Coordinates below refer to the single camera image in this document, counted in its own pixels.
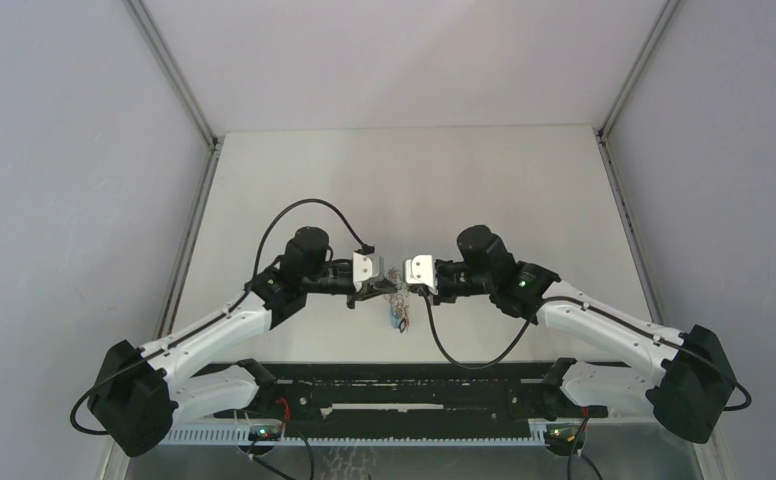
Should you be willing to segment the large keyring with key tags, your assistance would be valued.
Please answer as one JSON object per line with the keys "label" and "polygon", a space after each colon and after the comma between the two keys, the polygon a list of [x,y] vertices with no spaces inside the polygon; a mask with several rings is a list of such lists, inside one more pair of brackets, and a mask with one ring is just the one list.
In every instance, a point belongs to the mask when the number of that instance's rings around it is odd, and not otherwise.
{"label": "large keyring with key tags", "polygon": [[403,334],[410,326],[409,305],[407,304],[410,292],[400,269],[391,268],[387,273],[387,279],[396,287],[394,293],[384,295],[389,305],[390,322],[393,329]]}

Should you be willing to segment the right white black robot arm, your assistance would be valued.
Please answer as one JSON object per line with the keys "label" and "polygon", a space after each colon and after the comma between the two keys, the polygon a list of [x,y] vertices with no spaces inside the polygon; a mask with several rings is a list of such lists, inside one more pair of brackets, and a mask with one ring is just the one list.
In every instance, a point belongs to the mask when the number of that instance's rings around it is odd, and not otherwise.
{"label": "right white black robot arm", "polygon": [[750,406],[713,331],[695,325],[684,332],[613,308],[545,267],[516,260],[485,225],[462,231],[457,246],[460,261],[416,255],[404,263],[406,284],[428,308],[486,296],[507,316],[572,335],[618,361],[567,360],[541,391],[551,414],[578,406],[650,414],[677,437],[705,444],[723,413]]}

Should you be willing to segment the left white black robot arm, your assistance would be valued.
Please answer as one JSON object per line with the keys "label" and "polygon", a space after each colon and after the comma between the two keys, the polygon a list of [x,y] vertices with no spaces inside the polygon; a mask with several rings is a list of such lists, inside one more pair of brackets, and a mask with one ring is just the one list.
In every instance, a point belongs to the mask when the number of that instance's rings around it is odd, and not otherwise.
{"label": "left white black robot arm", "polygon": [[137,457],[180,423],[225,410],[269,414],[277,392],[255,369],[234,365],[201,371],[224,351],[281,325],[311,294],[342,295],[353,308],[396,292],[373,248],[365,246],[349,259],[331,259],[329,253],[328,234],[303,227],[274,263],[220,309],[141,346],[123,340],[110,347],[83,398],[103,434],[128,457]]}

